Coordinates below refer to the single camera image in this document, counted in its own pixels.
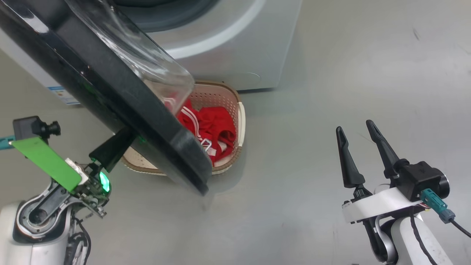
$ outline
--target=washing machine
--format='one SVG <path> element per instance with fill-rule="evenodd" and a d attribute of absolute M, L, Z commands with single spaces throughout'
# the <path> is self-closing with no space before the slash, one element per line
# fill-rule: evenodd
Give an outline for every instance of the washing machine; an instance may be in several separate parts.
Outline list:
<path fill-rule="evenodd" d="M 197 80 L 278 85 L 302 0 L 115 0 Z M 78 104 L 3 31 L 0 48 L 64 103 Z"/>

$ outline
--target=perforated basket wall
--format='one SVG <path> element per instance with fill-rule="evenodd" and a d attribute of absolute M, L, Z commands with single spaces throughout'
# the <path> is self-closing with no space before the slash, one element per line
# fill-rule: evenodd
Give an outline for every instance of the perforated basket wall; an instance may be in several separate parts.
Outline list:
<path fill-rule="evenodd" d="M 195 90 L 189 98 L 196 110 L 203 107 L 224 107 L 231 115 L 236 128 L 235 148 L 229 156 L 215 163 L 212 174 L 226 172 L 239 158 L 244 143 L 245 109 L 242 102 L 240 102 L 239 94 L 222 83 L 197 82 Z M 121 160 L 131 170 L 147 174 L 165 175 L 131 147 L 124 153 Z"/>

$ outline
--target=washing machine drum opening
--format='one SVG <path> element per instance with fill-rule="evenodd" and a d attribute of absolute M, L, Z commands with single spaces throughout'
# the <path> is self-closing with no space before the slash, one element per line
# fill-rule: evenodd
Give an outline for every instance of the washing machine drum opening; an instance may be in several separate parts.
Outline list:
<path fill-rule="evenodd" d="M 121 11 L 144 32 L 159 32 L 189 24 L 219 0 L 115 0 Z"/>

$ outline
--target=blue and white sticker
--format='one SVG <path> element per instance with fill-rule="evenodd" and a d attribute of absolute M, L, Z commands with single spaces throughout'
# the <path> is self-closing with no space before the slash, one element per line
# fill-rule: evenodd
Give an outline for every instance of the blue and white sticker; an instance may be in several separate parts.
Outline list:
<path fill-rule="evenodd" d="M 79 105 L 80 102 L 76 100 L 67 90 L 61 86 L 48 87 L 63 103 L 67 105 Z"/>

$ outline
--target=robotic arm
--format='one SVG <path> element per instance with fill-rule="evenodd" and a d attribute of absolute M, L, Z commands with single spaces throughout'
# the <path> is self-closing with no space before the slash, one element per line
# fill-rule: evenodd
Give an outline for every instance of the robotic arm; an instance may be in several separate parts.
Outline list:
<path fill-rule="evenodd" d="M 0 212 L 0 265 L 83 265 L 91 239 L 75 217 L 83 208 L 103 218 L 111 184 L 110 172 L 136 138 L 125 127 L 89 154 L 88 164 L 63 160 L 48 145 L 51 134 L 60 135 L 57 122 L 47 125 L 33 116 L 13 121 L 14 147 L 51 176 L 40 195 L 8 205 Z"/>
<path fill-rule="evenodd" d="M 362 223 L 378 261 L 397 265 L 452 264 L 420 213 L 431 207 L 444 223 L 455 215 L 441 200 L 450 193 L 447 177 L 422 161 L 411 165 L 399 159 L 373 121 L 366 121 L 384 164 L 384 176 L 390 188 L 372 194 L 363 184 L 348 150 L 349 143 L 341 127 L 336 130 L 340 164 L 345 188 L 354 188 L 353 199 L 342 205 L 347 222 Z"/>

